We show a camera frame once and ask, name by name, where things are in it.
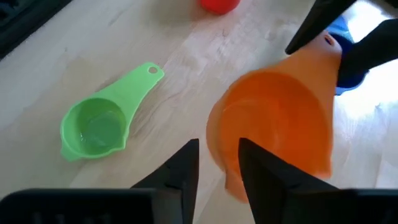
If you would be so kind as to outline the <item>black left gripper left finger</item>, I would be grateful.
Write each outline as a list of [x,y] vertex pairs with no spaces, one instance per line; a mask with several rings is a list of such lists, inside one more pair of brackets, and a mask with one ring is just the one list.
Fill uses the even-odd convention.
[[147,189],[151,221],[145,224],[192,224],[199,179],[198,139],[189,140],[155,171],[134,184]]

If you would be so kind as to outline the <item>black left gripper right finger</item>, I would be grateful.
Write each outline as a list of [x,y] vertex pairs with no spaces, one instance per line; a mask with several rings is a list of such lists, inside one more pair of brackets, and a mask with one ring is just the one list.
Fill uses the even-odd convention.
[[338,189],[247,138],[238,146],[241,177],[255,224],[316,224],[321,193]]

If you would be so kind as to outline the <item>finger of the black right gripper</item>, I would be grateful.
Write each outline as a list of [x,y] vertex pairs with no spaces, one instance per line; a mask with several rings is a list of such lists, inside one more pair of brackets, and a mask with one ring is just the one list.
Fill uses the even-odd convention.
[[285,53],[291,55],[307,45],[355,2],[356,0],[316,0]]
[[398,19],[381,22],[343,54],[338,70],[339,88],[354,88],[368,70],[398,58]]

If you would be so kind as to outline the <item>blue plastic measuring cup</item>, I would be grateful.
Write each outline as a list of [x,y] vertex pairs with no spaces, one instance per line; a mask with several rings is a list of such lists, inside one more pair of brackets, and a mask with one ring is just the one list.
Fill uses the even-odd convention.
[[[341,58],[344,58],[354,45],[354,40],[349,32],[346,20],[343,16],[339,16],[326,28],[326,30],[339,43],[342,49]],[[362,73],[359,76],[360,79],[358,82],[354,82],[348,86],[337,86],[335,88],[335,95],[340,96],[346,91],[351,91],[359,87],[368,73],[369,70],[366,70],[364,73]]]

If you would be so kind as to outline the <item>orange plastic measuring cup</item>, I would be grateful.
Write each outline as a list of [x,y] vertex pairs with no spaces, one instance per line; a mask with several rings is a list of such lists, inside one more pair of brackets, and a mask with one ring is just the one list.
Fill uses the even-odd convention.
[[341,56],[337,40],[323,31],[280,62],[239,77],[215,103],[206,141],[232,197],[248,202],[238,161],[241,138],[316,177],[331,176]]

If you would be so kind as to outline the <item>red plastic measuring cup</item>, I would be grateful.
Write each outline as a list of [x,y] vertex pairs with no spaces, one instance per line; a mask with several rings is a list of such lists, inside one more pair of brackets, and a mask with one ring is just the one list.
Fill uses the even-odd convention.
[[199,0],[204,10],[213,14],[223,15],[234,10],[241,0]]

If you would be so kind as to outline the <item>black aluminium table frame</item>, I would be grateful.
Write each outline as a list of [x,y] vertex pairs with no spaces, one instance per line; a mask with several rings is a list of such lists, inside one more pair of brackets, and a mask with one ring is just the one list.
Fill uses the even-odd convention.
[[0,0],[0,60],[72,0]]

